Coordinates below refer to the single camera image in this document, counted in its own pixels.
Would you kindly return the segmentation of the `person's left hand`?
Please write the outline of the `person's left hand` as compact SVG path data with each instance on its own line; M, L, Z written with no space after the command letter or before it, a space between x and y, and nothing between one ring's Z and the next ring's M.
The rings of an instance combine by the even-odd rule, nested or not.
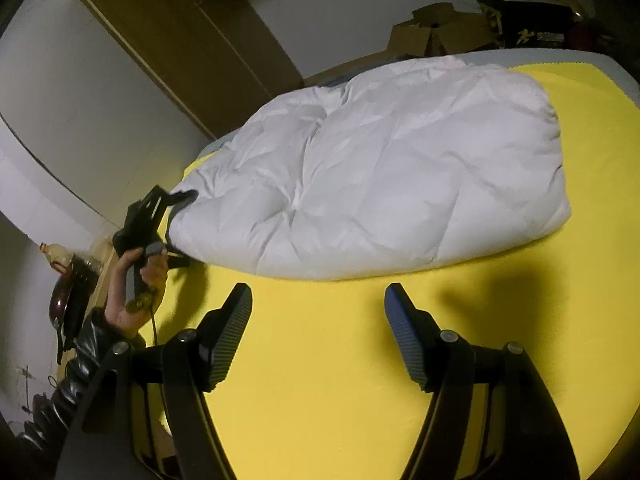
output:
M167 275L166 249L149 257L142 247L124 252L113 266L108 283L104 307L107 324L123 337L134 339L160 306ZM134 300L140 294L136 285L140 283L143 283L142 292L149 292L152 299L144 308L134 307Z

